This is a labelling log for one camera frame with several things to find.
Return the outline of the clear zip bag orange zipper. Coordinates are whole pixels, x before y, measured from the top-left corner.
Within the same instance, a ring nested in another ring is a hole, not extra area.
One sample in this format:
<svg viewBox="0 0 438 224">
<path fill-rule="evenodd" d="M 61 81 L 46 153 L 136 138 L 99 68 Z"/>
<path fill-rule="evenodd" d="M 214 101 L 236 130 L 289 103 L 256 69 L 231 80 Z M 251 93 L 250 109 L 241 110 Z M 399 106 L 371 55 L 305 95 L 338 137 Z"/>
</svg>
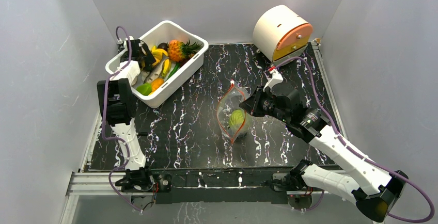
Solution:
<svg viewBox="0 0 438 224">
<path fill-rule="evenodd" d="M 242 140 L 253 125 L 252 116 L 240 107 L 240 104 L 248 98 L 249 93 L 231 80 L 228 91 L 220 99 L 216 108 L 216 119 L 222 135 L 231 144 Z"/>
</svg>

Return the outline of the orange toy pineapple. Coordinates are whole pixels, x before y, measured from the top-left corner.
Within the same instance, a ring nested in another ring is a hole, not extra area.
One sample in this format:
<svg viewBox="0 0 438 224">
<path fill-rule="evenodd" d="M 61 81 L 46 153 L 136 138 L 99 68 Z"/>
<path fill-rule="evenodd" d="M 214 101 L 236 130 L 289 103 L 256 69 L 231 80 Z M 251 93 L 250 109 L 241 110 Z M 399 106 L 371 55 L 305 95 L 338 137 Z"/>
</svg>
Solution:
<svg viewBox="0 0 438 224">
<path fill-rule="evenodd" d="M 198 42 L 172 40 L 168 42 L 167 53 L 171 61 L 180 62 L 191 54 L 196 54 L 201 48 L 202 45 Z"/>
</svg>

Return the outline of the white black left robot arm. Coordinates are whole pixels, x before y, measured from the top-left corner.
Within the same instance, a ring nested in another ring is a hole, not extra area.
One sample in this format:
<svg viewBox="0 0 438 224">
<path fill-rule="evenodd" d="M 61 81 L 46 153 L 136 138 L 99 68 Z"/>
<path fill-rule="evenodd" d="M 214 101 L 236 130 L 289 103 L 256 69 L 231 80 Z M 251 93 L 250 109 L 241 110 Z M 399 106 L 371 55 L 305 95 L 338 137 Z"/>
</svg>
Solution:
<svg viewBox="0 0 438 224">
<path fill-rule="evenodd" d="M 152 57 L 145 42 L 128 38 L 124 42 L 125 58 L 120 59 L 117 70 L 106 81 L 97 82 L 97 94 L 103 124 L 115 133 L 124 158 L 125 175 L 115 185 L 122 191 L 152 191 L 156 184 L 146 166 L 145 155 L 140 148 L 135 128 L 135 95 L 132 85 L 142 71 L 142 66 Z"/>
</svg>

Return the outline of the dark purple toy fruit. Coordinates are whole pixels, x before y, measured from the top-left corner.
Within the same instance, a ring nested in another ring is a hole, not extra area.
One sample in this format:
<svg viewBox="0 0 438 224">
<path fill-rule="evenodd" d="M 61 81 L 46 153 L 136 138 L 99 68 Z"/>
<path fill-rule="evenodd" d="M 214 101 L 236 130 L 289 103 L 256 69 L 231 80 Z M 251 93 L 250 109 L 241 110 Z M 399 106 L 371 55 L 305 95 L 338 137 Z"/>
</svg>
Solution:
<svg viewBox="0 0 438 224">
<path fill-rule="evenodd" d="M 166 42 L 162 42 L 162 43 L 160 43 L 160 44 L 157 46 L 157 48 L 158 48 L 158 49 L 165 50 L 165 51 L 168 51 L 169 45 L 168 45 L 168 43 L 166 43 Z"/>
</svg>

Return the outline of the bright green toy lime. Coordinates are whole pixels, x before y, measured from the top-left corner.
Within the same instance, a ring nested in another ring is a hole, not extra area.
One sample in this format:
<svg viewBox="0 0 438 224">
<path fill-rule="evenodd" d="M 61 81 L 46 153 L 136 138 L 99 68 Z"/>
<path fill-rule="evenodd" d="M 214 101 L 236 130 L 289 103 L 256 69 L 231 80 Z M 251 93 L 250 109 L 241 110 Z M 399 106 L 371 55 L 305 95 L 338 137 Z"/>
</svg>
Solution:
<svg viewBox="0 0 438 224">
<path fill-rule="evenodd" d="M 144 96 L 148 96 L 153 92 L 152 85 L 150 83 L 144 83 L 142 85 L 139 85 L 136 90 Z"/>
</svg>

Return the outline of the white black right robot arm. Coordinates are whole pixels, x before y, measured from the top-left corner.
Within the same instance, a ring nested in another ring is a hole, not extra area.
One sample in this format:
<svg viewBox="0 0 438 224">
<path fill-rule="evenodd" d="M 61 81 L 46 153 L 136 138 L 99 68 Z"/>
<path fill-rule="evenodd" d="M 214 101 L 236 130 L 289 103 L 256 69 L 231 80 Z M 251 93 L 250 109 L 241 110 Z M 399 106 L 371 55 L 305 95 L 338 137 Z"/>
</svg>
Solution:
<svg viewBox="0 0 438 224">
<path fill-rule="evenodd" d="M 345 171 L 338 174 L 302 160 L 288 176 L 294 188 L 310 186 L 336 194 L 375 222 L 383 222 L 399 199 L 405 183 L 367 163 L 365 156 L 353 154 L 358 149 L 349 142 L 343 145 L 328 118 L 304 106 L 297 90 L 258 87 L 239 107 L 253 117 L 271 116 L 284 122 L 293 136 L 323 152 Z"/>
</svg>

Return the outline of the green toy chili pepper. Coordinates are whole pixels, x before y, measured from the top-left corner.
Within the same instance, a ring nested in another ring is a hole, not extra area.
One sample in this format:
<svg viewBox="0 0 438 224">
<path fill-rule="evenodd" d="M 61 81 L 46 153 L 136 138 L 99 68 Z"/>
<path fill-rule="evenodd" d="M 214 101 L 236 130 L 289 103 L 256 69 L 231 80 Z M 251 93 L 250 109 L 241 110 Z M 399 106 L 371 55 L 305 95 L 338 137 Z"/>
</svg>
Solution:
<svg viewBox="0 0 438 224">
<path fill-rule="evenodd" d="M 173 67 L 173 69 L 169 72 L 168 76 L 167 76 L 167 80 L 169 80 L 180 68 L 180 63 L 176 63 L 175 66 Z"/>
</svg>

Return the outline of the yellow toy banana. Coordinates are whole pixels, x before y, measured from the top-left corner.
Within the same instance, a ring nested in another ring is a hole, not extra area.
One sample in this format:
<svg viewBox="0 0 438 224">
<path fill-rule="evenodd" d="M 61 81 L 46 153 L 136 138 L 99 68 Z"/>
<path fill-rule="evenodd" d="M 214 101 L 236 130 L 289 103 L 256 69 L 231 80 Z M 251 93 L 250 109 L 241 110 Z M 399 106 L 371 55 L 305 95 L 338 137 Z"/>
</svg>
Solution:
<svg viewBox="0 0 438 224">
<path fill-rule="evenodd" d="M 154 67 L 157 66 L 160 63 L 160 61 L 162 59 L 164 59 L 165 56 L 168 57 L 167 51 L 162 50 L 162 49 L 158 49 L 156 46 L 152 47 L 151 52 L 156 59 L 156 63 L 154 64 Z M 163 72 L 162 72 L 162 75 L 160 77 L 165 78 L 167 76 L 167 74 L 169 73 L 170 68 L 171 68 L 171 62 L 170 62 L 170 59 L 168 58 L 166 60 L 166 62 L 164 63 Z"/>
</svg>

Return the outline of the white plastic bin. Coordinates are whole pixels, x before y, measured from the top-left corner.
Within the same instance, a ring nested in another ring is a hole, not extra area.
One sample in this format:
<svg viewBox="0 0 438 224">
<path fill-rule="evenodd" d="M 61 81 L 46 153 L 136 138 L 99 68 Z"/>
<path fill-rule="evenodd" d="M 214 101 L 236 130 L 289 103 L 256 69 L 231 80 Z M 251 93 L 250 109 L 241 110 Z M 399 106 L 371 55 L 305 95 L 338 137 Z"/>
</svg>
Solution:
<svg viewBox="0 0 438 224">
<path fill-rule="evenodd" d="M 204 62 L 208 42 L 172 21 L 162 21 L 138 39 L 119 40 L 123 50 L 105 66 L 112 80 L 127 78 L 132 92 L 157 108 Z"/>
</svg>

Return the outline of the orange toy orange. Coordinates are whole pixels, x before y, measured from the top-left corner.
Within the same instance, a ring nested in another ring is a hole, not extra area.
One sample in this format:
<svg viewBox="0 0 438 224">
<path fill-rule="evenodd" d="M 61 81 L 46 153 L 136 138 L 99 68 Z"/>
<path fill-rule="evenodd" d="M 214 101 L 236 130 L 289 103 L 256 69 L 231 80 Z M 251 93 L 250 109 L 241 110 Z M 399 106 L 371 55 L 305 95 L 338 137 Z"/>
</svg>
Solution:
<svg viewBox="0 0 438 224">
<path fill-rule="evenodd" d="M 150 83 L 150 86 L 151 86 L 151 91 L 152 92 L 154 92 L 154 91 L 156 91 L 159 87 L 161 87 L 163 84 L 165 83 L 165 80 L 163 79 L 163 78 L 157 78 L 157 79 L 155 79 L 155 80 L 153 80 L 151 83 Z"/>
</svg>

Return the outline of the grey toy fish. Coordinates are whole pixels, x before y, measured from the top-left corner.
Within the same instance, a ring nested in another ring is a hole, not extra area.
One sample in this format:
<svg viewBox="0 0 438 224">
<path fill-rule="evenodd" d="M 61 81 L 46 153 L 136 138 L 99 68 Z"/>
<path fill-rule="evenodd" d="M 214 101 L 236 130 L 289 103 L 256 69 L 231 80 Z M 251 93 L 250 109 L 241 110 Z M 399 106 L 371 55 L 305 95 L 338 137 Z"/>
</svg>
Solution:
<svg viewBox="0 0 438 224">
<path fill-rule="evenodd" d="M 151 83 L 153 80 L 159 78 L 162 75 L 164 63 L 167 59 L 168 57 L 165 56 L 164 59 L 162 59 L 160 63 L 152 69 L 152 71 L 144 79 L 143 83 Z"/>
</svg>

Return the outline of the light green toy cabbage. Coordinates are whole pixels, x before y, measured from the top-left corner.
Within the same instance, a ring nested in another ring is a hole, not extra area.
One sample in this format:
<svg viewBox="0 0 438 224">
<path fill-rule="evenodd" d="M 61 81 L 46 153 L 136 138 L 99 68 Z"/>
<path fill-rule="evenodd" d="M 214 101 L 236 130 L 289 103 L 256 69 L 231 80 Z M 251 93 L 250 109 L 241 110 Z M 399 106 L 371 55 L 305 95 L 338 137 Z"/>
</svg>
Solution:
<svg viewBox="0 0 438 224">
<path fill-rule="evenodd" d="M 245 112 L 241 109 L 234 110 L 229 117 L 229 128 L 237 132 L 245 121 Z"/>
</svg>

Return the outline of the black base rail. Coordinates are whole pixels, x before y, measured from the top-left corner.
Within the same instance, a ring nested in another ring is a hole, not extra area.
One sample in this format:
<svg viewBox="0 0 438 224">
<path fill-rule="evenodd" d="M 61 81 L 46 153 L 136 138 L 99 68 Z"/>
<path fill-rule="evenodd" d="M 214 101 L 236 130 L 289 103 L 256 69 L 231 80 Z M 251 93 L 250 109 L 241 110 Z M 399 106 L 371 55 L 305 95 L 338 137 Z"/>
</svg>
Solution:
<svg viewBox="0 0 438 224">
<path fill-rule="evenodd" d="M 232 167 L 152 169 L 146 179 L 125 172 L 73 173 L 67 196 L 123 196 L 138 209 L 185 202 L 268 202 L 308 209 L 322 188 L 297 186 L 287 179 L 292 168 Z"/>
</svg>

